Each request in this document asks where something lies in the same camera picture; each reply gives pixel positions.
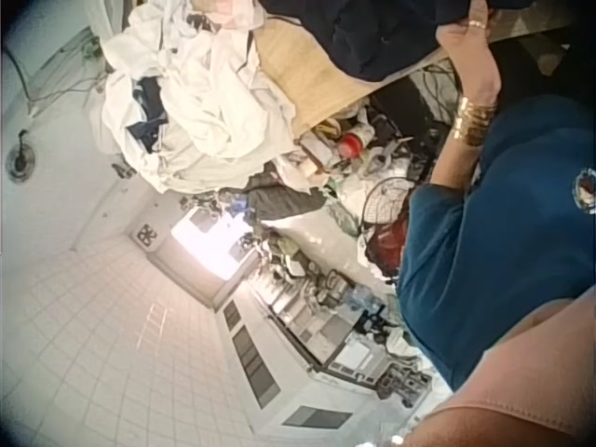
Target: blue t-shirt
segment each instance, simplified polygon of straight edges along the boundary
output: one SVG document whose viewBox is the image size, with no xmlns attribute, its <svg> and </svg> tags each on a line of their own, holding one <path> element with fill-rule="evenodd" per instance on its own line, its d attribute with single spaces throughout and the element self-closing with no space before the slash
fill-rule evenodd
<svg viewBox="0 0 596 447">
<path fill-rule="evenodd" d="M 594 284 L 594 216 L 573 196 L 594 152 L 584 109 L 533 98 L 491 126 L 468 197 L 432 184 L 414 191 L 398 299 L 414 340 L 453 389 L 533 310 Z"/>
</svg>

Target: gold bracelet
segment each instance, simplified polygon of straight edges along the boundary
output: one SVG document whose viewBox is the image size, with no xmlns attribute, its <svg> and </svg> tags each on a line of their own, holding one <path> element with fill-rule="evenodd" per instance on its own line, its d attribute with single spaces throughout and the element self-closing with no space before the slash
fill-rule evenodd
<svg viewBox="0 0 596 447">
<path fill-rule="evenodd" d="M 454 121 L 454 138 L 472 147 L 482 146 L 495 111 L 496 106 L 477 105 L 462 97 Z"/>
</svg>

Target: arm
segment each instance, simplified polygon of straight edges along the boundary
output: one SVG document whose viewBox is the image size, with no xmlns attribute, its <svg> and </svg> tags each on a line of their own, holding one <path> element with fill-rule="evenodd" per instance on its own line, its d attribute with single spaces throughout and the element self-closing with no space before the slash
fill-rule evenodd
<svg viewBox="0 0 596 447">
<path fill-rule="evenodd" d="M 487 25 L 486 1 L 472 0 L 468 20 L 444 25 L 437 30 L 437 40 L 461 78 L 468 104 L 467 109 L 460 107 L 458 110 L 456 123 L 439 155 L 430 182 L 459 191 L 469 188 L 480 156 L 481 144 L 476 141 L 481 140 L 488 127 L 488 123 L 483 125 L 483 122 L 472 118 L 477 113 L 484 115 L 482 111 L 494 111 L 501 89 L 501 77 L 488 48 Z M 475 137 L 480 135 L 480 138 L 474 138 L 474 143 L 470 143 L 470 139 L 463 135 L 462 127 L 464 131 L 472 131 Z"/>
</svg>

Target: wooden table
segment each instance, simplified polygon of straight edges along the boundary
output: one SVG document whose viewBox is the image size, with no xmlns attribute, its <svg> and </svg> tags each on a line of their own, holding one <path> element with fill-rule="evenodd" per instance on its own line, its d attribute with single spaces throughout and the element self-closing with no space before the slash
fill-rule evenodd
<svg viewBox="0 0 596 447">
<path fill-rule="evenodd" d="M 553 30 L 569 22 L 562 0 L 538 0 L 524 10 L 501 11 L 491 40 Z M 263 69 L 296 106 L 292 122 L 295 136 L 380 87 L 445 58 L 444 52 L 437 50 L 382 82 L 370 83 L 337 69 L 314 37 L 300 26 L 267 20 L 255 31 L 255 40 Z"/>
</svg>

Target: woman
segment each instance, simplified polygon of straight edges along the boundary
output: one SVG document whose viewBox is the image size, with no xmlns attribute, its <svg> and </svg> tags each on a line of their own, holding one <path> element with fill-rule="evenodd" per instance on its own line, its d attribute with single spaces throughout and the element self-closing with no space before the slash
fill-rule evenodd
<svg viewBox="0 0 596 447">
<path fill-rule="evenodd" d="M 472 0 L 465 23 L 437 33 L 464 99 L 430 183 L 412 194 L 398 297 L 455 394 L 405 444 L 575 445 L 596 407 L 593 121 L 546 96 L 491 123 L 501 78 L 487 20 Z"/>
<path fill-rule="evenodd" d="M 474 0 L 466 23 L 438 29 L 464 98 L 430 183 L 412 194 L 398 284 L 404 321 L 454 390 L 508 332 L 595 282 L 593 204 L 575 194 L 594 167 L 592 118 L 543 96 L 491 122 L 501 78 L 487 23 Z"/>
</svg>

